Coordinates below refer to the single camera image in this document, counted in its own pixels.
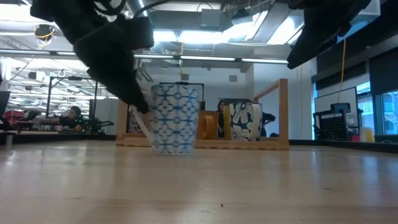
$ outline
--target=black cable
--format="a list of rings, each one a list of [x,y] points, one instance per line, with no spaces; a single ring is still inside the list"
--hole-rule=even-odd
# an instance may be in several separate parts
[[[144,6],[144,7],[140,8],[140,9],[135,13],[135,15],[134,15],[133,18],[137,18],[141,13],[143,13],[144,11],[146,11],[146,10],[152,8],[152,7],[155,7],[155,6],[158,6],[158,5],[161,5],[161,4],[165,4],[165,3],[169,2],[169,1],[170,1],[170,0],[163,0],[163,1],[154,2],[154,3],[152,3],[152,4],[149,4],[149,5],[147,5],[147,6]]]
[[[199,10],[199,7],[200,7],[203,3],[209,5],[209,6],[211,7],[211,9],[213,9],[213,6],[211,6],[211,4],[209,4],[208,2],[201,2],[201,3],[199,3],[199,6],[198,6],[198,8],[197,8],[197,11]]]
[[[95,2],[101,3],[106,9],[102,9],[102,8],[98,7],[95,4]],[[98,12],[105,14],[107,16],[115,16],[115,15],[118,15],[123,10],[126,2],[127,2],[127,0],[122,0],[120,5],[118,5],[116,8],[112,8],[109,1],[106,2],[104,0],[94,0],[93,4],[94,4],[95,10],[97,10]]]

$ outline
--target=ceiling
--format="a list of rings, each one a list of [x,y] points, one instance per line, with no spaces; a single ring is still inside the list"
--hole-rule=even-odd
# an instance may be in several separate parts
[[[123,13],[131,17],[143,5],[156,1],[127,0]],[[0,7],[0,49],[36,50],[42,45],[42,42],[33,35],[33,30],[39,24],[49,23],[30,16],[27,4],[31,2],[32,0],[0,0],[2,4]],[[379,15],[379,7],[377,11],[379,4],[379,0],[373,0],[354,22],[372,21]],[[239,9],[245,8],[249,13],[246,19],[250,18],[249,20],[252,21],[234,25],[233,16]],[[184,55],[285,60],[291,51],[289,44],[294,44],[303,26],[303,12],[290,10],[287,0],[207,0],[207,2],[173,0],[153,8],[147,12],[147,16],[154,26],[154,37],[157,43],[153,48],[141,51],[145,54],[181,54],[183,51]],[[43,50],[71,52],[73,48],[63,37],[62,32],[57,29],[55,37],[50,44],[43,47]],[[77,60],[42,58],[31,60],[31,58],[7,60],[11,62],[12,75],[18,74],[20,70],[17,68],[21,69],[28,63],[26,71],[18,74],[10,82],[14,92],[47,94],[49,77],[57,77],[62,70],[67,71],[66,77],[88,77],[85,73],[86,67]],[[250,64],[238,62],[187,60],[181,63],[178,60],[159,59],[145,59],[140,65],[142,68],[169,68],[181,65],[192,68],[238,68],[242,72],[246,72],[250,66]],[[47,78],[32,80],[28,77],[29,71],[43,72]],[[34,90],[26,90],[25,85],[35,85]],[[94,93],[93,85],[93,82],[87,80],[79,83],[62,80],[57,83],[52,93],[70,95],[68,86],[77,86],[81,91],[72,94],[90,97]],[[100,90],[100,94],[110,96],[104,89]],[[57,110],[59,106],[59,104],[54,104],[52,109]]]

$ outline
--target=mug rack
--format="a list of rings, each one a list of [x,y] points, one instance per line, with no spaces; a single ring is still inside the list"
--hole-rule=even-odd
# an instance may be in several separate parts
[[[253,98],[254,103],[271,93],[279,93],[279,138],[264,138],[260,141],[229,141],[224,139],[217,140],[196,140],[197,149],[254,149],[254,150],[289,150],[289,102],[287,79],[277,80],[271,86],[265,88]],[[119,101],[118,126],[116,135],[117,146],[128,147],[150,147],[149,141],[144,134],[127,133],[128,105]]]

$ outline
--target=blue patterned mug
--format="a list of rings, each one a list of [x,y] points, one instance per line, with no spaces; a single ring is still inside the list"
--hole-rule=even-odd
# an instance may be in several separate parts
[[[198,90],[186,85],[161,84],[153,86],[151,131],[140,116],[136,116],[155,154],[185,155],[195,147],[199,100]]]
[[[261,108],[261,105],[254,103],[231,103],[225,106],[225,138],[234,141],[260,141]]]

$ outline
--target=mug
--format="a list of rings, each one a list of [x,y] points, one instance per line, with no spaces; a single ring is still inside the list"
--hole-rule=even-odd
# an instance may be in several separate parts
[[[197,139],[216,140],[218,112],[199,111]]]
[[[198,91],[186,85],[160,84],[153,86],[150,131],[133,106],[136,120],[151,143],[152,151],[162,155],[186,155],[193,151],[197,135]]]
[[[224,133],[226,140],[260,141],[262,128],[261,105],[231,103],[224,106]]]

